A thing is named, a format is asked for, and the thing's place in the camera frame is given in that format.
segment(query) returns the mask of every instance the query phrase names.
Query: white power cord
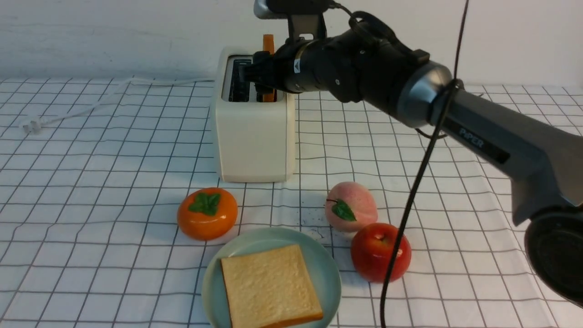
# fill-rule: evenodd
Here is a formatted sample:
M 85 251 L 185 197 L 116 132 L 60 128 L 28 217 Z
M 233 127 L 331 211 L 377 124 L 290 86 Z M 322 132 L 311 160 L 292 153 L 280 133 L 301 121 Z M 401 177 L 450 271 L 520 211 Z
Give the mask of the white power cord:
M 34 134 L 38 134 L 44 125 L 47 125 L 47 124 L 50 124 L 50 123 L 53 123 L 53 122 L 56 122 L 59 120 L 64 120 L 64 119 L 69 118 L 69 117 L 90 113 L 91 111 L 93 111 L 94 109 L 96 109 L 97 107 L 102 105 L 104 102 L 106 102 L 107 100 L 112 98 L 114 94 L 116 94 L 118 91 L 120 91 L 126 85 L 132 84 L 134 82 L 147 83 L 147 84 L 157 85 L 157 86 L 173 86 L 173 85 L 184 85 L 184 84 L 189 84 L 189 83 L 194 83 L 194 82 L 211 82 L 211 81 L 214 81 L 214 79 L 213 78 L 195 78 L 195 79 L 182 80 L 182 81 L 160 81 L 160 80 L 142 79 L 142 78 L 129 78 L 129 79 L 124 80 L 121 83 L 119 83 L 110 93 L 106 94 L 98 102 L 96 102 L 95 104 L 93 104 L 85 109 L 73 111 L 73 112 L 70 112 L 70 113 L 67 113 L 64 115 L 59 115 L 59 116 L 49 116 L 49 117 L 27 116 L 20 123 L 20 127 L 24 130 L 24 133 L 26 133 L 26 134 L 29 134 L 31 132 Z

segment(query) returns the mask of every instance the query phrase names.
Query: white wall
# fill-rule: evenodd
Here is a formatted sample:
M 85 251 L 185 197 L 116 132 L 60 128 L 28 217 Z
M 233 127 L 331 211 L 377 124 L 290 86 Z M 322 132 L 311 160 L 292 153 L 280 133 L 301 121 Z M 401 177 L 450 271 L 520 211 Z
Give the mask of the white wall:
M 0 76 L 214 73 L 228 44 L 281 44 L 285 21 L 253 0 L 0 0 Z M 342 0 L 452 68 L 463 0 Z M 582 0 L 471 0 L 459 76 L 466 82 L 583 85 Z M 329 35 L 347 15 L 326 13 Z

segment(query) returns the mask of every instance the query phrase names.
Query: power cord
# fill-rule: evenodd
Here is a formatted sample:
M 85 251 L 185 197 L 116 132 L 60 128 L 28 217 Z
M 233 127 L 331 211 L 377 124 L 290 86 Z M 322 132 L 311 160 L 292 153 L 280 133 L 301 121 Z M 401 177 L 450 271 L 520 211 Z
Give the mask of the power cord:
M 425 169 L 427 168 L 427 165 L 429 164 L 429 159 L 431 157 L 431 153 L 433 152 L 433 148 L 435 147 L 437 140 L 446 137 L 446 135 L 440 135 L 440 131 L 441 131 L 441 127 L 445 121 L 445 118 L 447 116 L 447 113 L 449 111 L 449 108 L 451 106 L 451 103 L 453 102 L 458 90 L 463 89 L 463 82 L 460 79 L 458 79 L 458 62 L 459 62 L 459 53 L 460 53 L 461 44 L 462 44 L 463 30 L 465 27 L 466 16 L 468 14 L 468 5 L 469 5 L 469 0 L 466 0 L 465 6 L 463 8 L 462 22 L 461 22 L 461 26 L 459 29 L 458 46 L 457 46 L 457 49 L 455 52 L 454 78 L 451 80 L 450 83 L 448 83 L 448 85 L 443 90 L 444 93 L 447 93 L 447 100 L 445 102 L 445 106 L 439 115 L 436 127 L 433 130 L 433 133 L 431 136 L 422 132 L 419 129 L 416 129 L 417 132 L 419 132 L 424 137 L 429 138 L 430 140 L 429 140 L 429 144 L 427 146 L 427 150 L 425 151 L 425 154 L 423 155 L 423 160 L 421 161 L 421 165 L 419 166 L 419 171 L 417 173 L 417 176 L 415 177 L 415 180 L 413 181 L 413 186 L 411 187 L 411 191 L 409 193 L 409 197 L 408 197 L 407 203 L 405 205 L 405 210 L 403 212 L 403 218 L 401 219 L 399 231 L 397 232 L 397 236 L 395 238 L 395 245 L 398 245 L 398 246 L 393 247 L 393 252 L 391 254 L 391 260 L 389 261 L 389 266 L 387 268 L 385 280 L 382 283 L 381 304 L 380 304 L 380 318 L 381 318 L 381 327 L 382 328 L 387 327 L 387 324 L 385 322 L 385 304 L 386 304 L 386 300 L 387 300 L 387 289 L 388 289 L 388 285 L 389 285 L 389 281 L 391 278 L 393 268 L 395 267 L 395 260 L 397 258 L 397 254 L 398 254 L 398 251 L 400 248 L 399 246 L 401 245 L 401 240 L 403 239 L 403 234 L 405 233 L 405 226 L 407 225 L 409 213 L 411 212 L 411 208 L 413 207 L 413 200 L 415 199 L 415 194 L 417 193 L 417 189 L 419 188 L 419 185 L 421 184 L 421 179 L 423 178 L 423 175 L 425 173 Z M 346 9 L 346 7 L 335 2 L 334 0 L 332 0 L 332 2 L 331 2 L 331 8 L 342 9 L 343 11 L 348 13 L 348 15 L 350 15 L 351 20 L 354 19 L 353 14 L 351 13 L 350 10 Z
M 67 113 L 64 115 L 59 115 L 59 116 L 44 116 L 44 117 L 43 116 L 27 116 L 20 123 L 20 127 L 22 128 L 22 130 L 24 130 L 24 133 L 26 133 L 26 134 L 29 134 L 29 133 L 38 134 L 42 130 L 43 126 L 46 126 L 46 125 L 51 124 L 51 123 L 56 122 L 56 121 L 64 120 L 66 118 L 84 115 L 86 113 L 92 112 L 93 110 L 95 110 L 96 108 L 98 108 L 99 106 L 104 104 L 106 101 L 111 99 L 114 96 L 114 94 L 119 92 L 126 85 L 132 84 L 132 83 L 147 83 L 147 84 L 156 85 L 156 86 L 173 86 L 173 85 L 185 85 L 185 84 L 190 84 L 190 83 L 195 83 L 195 82 L 211 82 L 211 81 L 214 81 L 214 78 L 194 78 L 194 79 L 182 80 L 182 81 L 161 81 L 161 80 L 154 80 L 154 79 L 129 78 L 129 79 L 124 80 L 121 83 L 119 83 L 112 91 L 110 91 L 104 97 L 99 99 L 99 101 L 97 101 L 96 103 L 90 105 L 89 107 L 87 107 L 85 109 L 74 111 L 74 112 Z

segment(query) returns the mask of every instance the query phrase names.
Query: black cable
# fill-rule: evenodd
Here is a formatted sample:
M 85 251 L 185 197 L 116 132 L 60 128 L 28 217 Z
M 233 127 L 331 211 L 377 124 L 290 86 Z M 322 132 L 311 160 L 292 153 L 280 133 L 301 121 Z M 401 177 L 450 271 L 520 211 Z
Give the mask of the black cable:
M 352 17 L 352 12 L 350 10 L 348 10 L 347 7 L 344 7 L 343 5 L 337 3 L 334 0 L 330 1 L 330 9 L 342 9 L 343 11 L 345 11 L 348 16 Z
M 423 160 L 421 162 L 421 165 L 419 166 L 419 171 L 418 171 L 417 176 L 415 177 L 415 180 L 413 182 L 411 192 L 409 193 L 409 198 L 407 199 L 405 211 L 403 212 L 403 218 L 401 219 L 401 225 L 399 226 L 399 231 L 398 231 L 397 237 L 395 239 L 395 244 L 394 244 L 395 247 L 393 248 L 393 254 L 391 255 L 391 261 L 389 262 L 389 267 L 388 267 L 387 273 L 385 275 L 385 281 L 382 284 L 381 306 L 380 306 L 380 317 L 381 317 L 381 327 L 382 328 L 386 328 L 385 301 L 387 298 L 387 289 L 388 289 L 388 285 L 389 285 L 389 280 L 391 278 L 391 273 L 392 273 L 393 267 L 395 266 L 395 260 L 397 257 L 397 252 L 398 252 L 399 247 L 401 245 L 401 240 L 403 238 L 403 234 L 405 233 L 405 226 L 407 224 L 407 219 L 409 218 L 409 213 L 411 212 L 411 208 L 413 207 L 413 199 L 415 198 L 415 194 L 417 193 L 417 189 L 419 188 L 419 185 L 421 184 L 421 179 L 423 178 L 423 174 L 425 173 L 425 169 L 427 168 L 427 165 L 429 164 L 429 158 L 431 157 L 431 153 L 433 152 L 433 148 L 435 147 L 435 144 L 439 138 L 439 132 L 441 130 L 441 126 L 443 125 L 443 122 L 445 121 L 445 118 L 446 118 L 447 113 L 449 111 L 449 107 L 451 106 L 451 103 L 453 102 L 453 99 L 454 99 L 455 95 L 457 94 L 457 91 L 462 86 L 461 81 L 458 80 L 458 62 L 459 62 L 459 52 L 461 50 L 461 44 L 462 44 L 463 29 L 465 27 L 465 20 L 466 20 L 467 14 L 468 14 L 468 5 L 469 5 L 469 0 L 466 0 L 465 6 L 463 9 L 463 14 L 462 14 L 462 23 L 461 23 L 461 26 L 459 29 L 458 46 L 457 46 L 457 49 L 455 52 L 454 78 L 446 86 L 446 88 L 449 90 L 449 94 L 447 95 L 447 101 L 445 103 L 445 107 L 443 108 L 443 110 L 440 113 L 436 127 L 433 130 L 431 140 L 429 141 L 429 144 L 427 146 L 427 150 L 425 151 L 425 155 L 423 156 Z

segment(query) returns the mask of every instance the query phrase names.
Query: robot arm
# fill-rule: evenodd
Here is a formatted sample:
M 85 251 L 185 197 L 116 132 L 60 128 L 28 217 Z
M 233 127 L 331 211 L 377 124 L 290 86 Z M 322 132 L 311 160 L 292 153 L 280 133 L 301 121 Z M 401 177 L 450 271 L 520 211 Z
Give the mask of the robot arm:
M 255 15 L 287 19 L 290 36 L 274 55 L 257 52 L 241 76 L 259 93 L 329 91 L 411 128 L 435 125 L 453 92 L 446 88 L 449 69 L 407 48 L 365 12 L 352 15 L 348 31 L 327 37 L 322 14 L 335 5 L 256 0 Z M 558 294 L 583 306 L 583 138 L 464 90 L 456 92 L 441 129 L 511 179 L 513 223 L 531 220 L 525 235 L 531 265 Z

